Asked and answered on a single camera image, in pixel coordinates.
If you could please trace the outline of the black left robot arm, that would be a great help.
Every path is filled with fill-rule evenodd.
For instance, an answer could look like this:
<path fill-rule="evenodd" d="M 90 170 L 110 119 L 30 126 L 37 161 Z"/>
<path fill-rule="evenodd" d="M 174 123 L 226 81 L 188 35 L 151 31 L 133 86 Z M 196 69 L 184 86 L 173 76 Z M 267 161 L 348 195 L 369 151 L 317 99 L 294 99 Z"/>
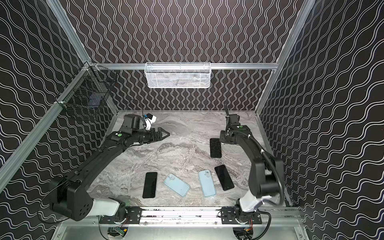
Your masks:
<path fill-rule="evenodd" d="M 88 189 L 99 174 L 126 149 L 160 142 L 170 136 L 161 127 L 153 128 L 156 117 L 128 114 L 118 131 L 111 132 L 101 147 L 83 164 L 63 177 L 50 181 L 50 210 L 74 221 L 106 216 L 122 223 L 127 218 L 126 204 L 116 199 L 94 199 Z"/>

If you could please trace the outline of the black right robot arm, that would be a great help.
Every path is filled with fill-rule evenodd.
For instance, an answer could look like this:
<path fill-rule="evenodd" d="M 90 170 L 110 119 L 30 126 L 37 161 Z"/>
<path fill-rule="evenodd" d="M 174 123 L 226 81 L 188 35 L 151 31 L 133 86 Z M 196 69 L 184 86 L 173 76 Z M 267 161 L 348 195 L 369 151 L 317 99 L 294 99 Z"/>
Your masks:
<path fill-rule="evenodd" d="M 239 145 L 251 162 L 247 193 L 239 199 L 242 213 L 255 212 L 265 203 L 285 204 L 283 161 L 274 158 L 255 139 L 249 129 L 235 128 L 220 132 L 220 142 Z"/>

